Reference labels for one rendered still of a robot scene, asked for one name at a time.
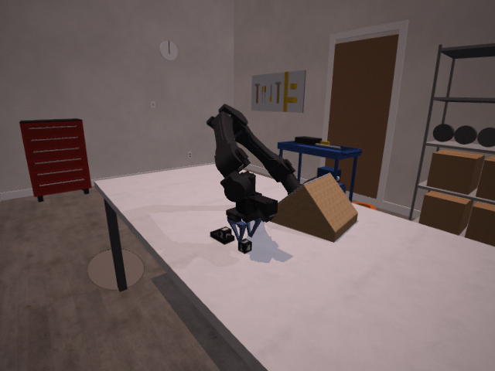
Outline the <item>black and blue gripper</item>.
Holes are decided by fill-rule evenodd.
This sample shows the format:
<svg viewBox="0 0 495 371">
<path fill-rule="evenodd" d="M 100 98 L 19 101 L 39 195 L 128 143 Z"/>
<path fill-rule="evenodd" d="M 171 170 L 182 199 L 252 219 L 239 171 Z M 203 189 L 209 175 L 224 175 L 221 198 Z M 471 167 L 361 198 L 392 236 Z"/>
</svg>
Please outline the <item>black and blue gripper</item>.
<svg viewBox="0 0 495 371">
<path fill-rule="evenodd" d="M 237 241 L 241 242 L 244 236 L 245 229 L 247 227 L 247 234 L 249 237 L 253 237 L 255 230 L 258 228 L 261 223 L 261 218 L 258 214 L 252 213 L 249 215 L 243 215 L 237 212 L 237 203 L 236 207 L 226 210 L 227 221 L 230 224 L 231 228 L 234 231 L 234 234 L 237 238 Z M 242 221 L 241 221 L 242 220 Z M 251 231 L 251 221 L 255 221 L 254 226 Z M 238 235 L 237 227 L 240 228 L 240 235 Z"/>
</svg>

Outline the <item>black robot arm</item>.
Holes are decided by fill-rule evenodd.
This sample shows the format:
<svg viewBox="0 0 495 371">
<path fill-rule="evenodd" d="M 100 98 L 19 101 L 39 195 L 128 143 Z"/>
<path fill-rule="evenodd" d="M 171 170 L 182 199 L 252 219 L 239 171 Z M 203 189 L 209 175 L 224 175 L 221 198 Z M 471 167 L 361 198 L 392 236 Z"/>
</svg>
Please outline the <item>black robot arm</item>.
<svg viewBox="0 0 495 371">
<path fill-rule="evenodd" d="M 218 111 L 219 114 L 215 118 L 212 116 L 207 121 L 207 125 L 213 126 L 215 133 L 217 148 L 214 158 L 217 169 L 224 177 L 220 182 L 224 187 L 224 194 L 231 202 L 237 203 L 238 213 L 246 216 L 256 212 L 261 220 L 267 223 L 278 212 L 278 200 L 255 192 L 254 173 L 249 171 L 238 173 L 248 166 L 250 161 L 237 143 L 243 145 L 261 161 L 271 177 L 276 182 L 282 183 L 288 195 L 301 186 L 293 173 L 295 169 L 288 159 L 269 150 L 254 136 L 247 126 L 248 120 L 240 111 L 227 104 Z M 251 196 L 254 192 L 255 195 Z M 246 196 L 247 194 L 250 196 Z"/>
</svg>

